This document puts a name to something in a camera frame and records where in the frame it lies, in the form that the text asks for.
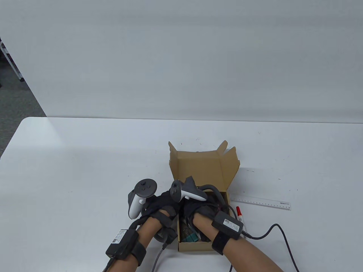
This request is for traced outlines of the person's right hand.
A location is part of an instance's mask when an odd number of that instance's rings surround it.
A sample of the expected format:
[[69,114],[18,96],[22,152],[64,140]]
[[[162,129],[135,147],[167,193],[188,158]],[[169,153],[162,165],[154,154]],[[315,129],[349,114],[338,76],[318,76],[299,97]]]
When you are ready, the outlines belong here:
[[215,205],[210,201],[184,200],[181,211],[190,229],[199,235],[204,235],[211,242],[219,233],[212,226],[216,216]]

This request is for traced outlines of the person's left hand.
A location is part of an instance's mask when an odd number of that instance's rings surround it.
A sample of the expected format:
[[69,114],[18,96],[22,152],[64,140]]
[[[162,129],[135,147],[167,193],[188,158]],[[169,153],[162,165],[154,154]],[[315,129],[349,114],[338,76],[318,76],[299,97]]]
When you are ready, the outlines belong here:
[[182,206],[183,201],[174,201],[170,191],[166,191],[159,196],[153,195],[146,199],[140,218],[152,217],[157,219],[164,228],[171,228]]

